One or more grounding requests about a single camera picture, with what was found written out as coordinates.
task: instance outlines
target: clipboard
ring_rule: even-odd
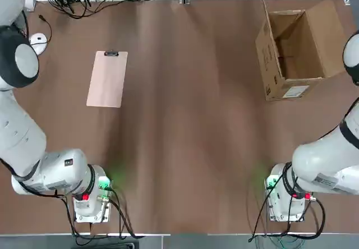
[[[112,108],[121,106],[127,55],[127,52],[96,52],[87,106]]]

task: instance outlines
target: cardboard box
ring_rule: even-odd
[[[332,0],[309,10],[268,12],[265,3],[264,8],[256,47],[267,100],[300,98],[345,71],[347,39]]]

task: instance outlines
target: clipboard clip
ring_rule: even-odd
[[[105,51],[105,57],[118,57],[117,51]]]

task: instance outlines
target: white robotic arm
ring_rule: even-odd
[[[45,133],[12,93],[39,75],[38,57],[29,41],[10,27],[24,1],[0,0],[0,161],[11,172],[17,193],[71,194],[77,222],[107,222],[109,193],[104,188],[110,183],[104,170],[88,165],[79,149],[47,153]]]
[[[348,40],[343,62],[354,84],[359,85],[359,31]],[[312,192],[358,195],[359,98],[336,128],[317,141],[300,145],[291,164],[274,166],[265,185],[267,193],[273,189],[268,197],[273,221],[302,218],[305,199],[311,199]]]

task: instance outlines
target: black cable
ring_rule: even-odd
[[[22,16],[24,17],[24,21],[25,21],[25,26],[26,26],[26,38],[29,39],[29,23],[27,22],[27,17],[26,14],[24,12],[24,10],[22,10]]]
[[[256,231],[257,231],[257,227],[258,227],[258,222],[259,222],[260,215],[261,215],[261,213],[262,213],[262,211],[263,211],[264,205],[266,204],[267,199],[269,198],[269,196],[270,196],[270,194],[272,193],[272,191],[275,189],[276,185],[279,183],[280,179],[282,179],[282,177],[283,177],[283,174],[278,178],[278,180],[275,182],[275,184],[274,184],[274,186],[272,187],[272,189],[269,191],[269,193],[268,193],[268,194],[266,195],[266,197],[264,198],[262,207],[260,208],[259,213],[258,213],[258,217],[257,217],[256,224],[255,224],[255,226],[254,226],[254,230],[253,230],[253,233],[252,233],[252,237],[248,240],[248,242],[253,241],[253,239],[256,237]]]
[[[54,8],[56,8],[57,10],[61,11],[64,14],[68,15],[69,17],[71,17],[73,19],[81,19],[83,17],[90,17],[90,16],[102,11],[103,9],[105,9],[107,7],[119,5],[120,3],[125,2],[125,1],[134,2],[134,1],[140,1],[140,0],[123,0],[123,1],[119,1],[114,4],[106,5],[101,8],[103,3],[108,1],[108,0],[103,0],[99,3],[99,5],[97,6],[97,8],[94,11],[87,9],[87,7],[84,7],[84,11],[83,11],[82,15],[76,15],[74,13],[70,13],[70,12],[66,11],[58,0],[48,0],[48,1]]]
[[[298,238],[298,239],[315,239],[322,234],[322,232],[324,230],[324,225],[325,225],[325,209],[324,209],[323,204],[318,199],[316,199],[315,202],[317,202],[319,204],[319,206],[321,208],[321,214],[322,214],[322,219],[321,219],[321,224],[320,224],[319,230],[313,236],[302,236],[302,235],[296,235],[296,234],[288,234],[288,236]]]
[[[49,25],[49,28],[50,28],[50,37],[49,37],[49,39],[48,39],[47,41],[44,42],[44,43],[49,43],[49,42],[51,41],[51,38],[52,38],[52,27],[51,27],[50,23],[44,18],[44,16],[39,15],[39,18],[40,18],[42,21],[46,22],[46,23]],[[34,43],[34,44],[32,44],[31,46],[34,46],[34,45],[37,45],[37,44],[44,44],[44,43]]]
[[[117,200],[118,207],[120,207],[119,197],[117,195],[117,192],[115,190],[113,190],[112,188],[110,188],[109,190],[114,193],[115,198]],[[119,238],[120,239],[125,239],[126,237],[122,237],[122,232],[123,232],[123,229],[125,227],[125,221],[123,221],[123,227],[121,227],[121,215],[120,215],[119,211],[118,211],[118,217],[119,217]]]
[[[311,203],[312,203],[312,201],[309,201],[309,202],[308,202],[307,206],[306,206],[305,209],[304,209],[304,212],[302,213],[302,216],[299,217],[299,219],[297,220],[297,222],[300,222],[300,221],[304,218],[304,216],[306,215],[306,213],[307,213],[307,211],[308,211],[308,209],[309,209]]]
[[[115,197],[116,197],[116,199],[118,200],[118,203],[119,203],[119,198],[118,198],[118,195],[117,195],[116,191],[111,189],[111,188],[109,190],[114,193],[114,195],[115,195]],[[117,205],[113,200],[110,200],[109,202],[118,210],[119,216],[122,218],[123,223],[125,224],[125,227],[126,227],[128,233],[131,235],[131,237],[134,238],[134,239],[143,238],[144,236],[136,236],[134,234],[134,231],[133,231],[133,229],[131,227],[131,223],[127,222],[127,217],[123,214],[120,206]]]

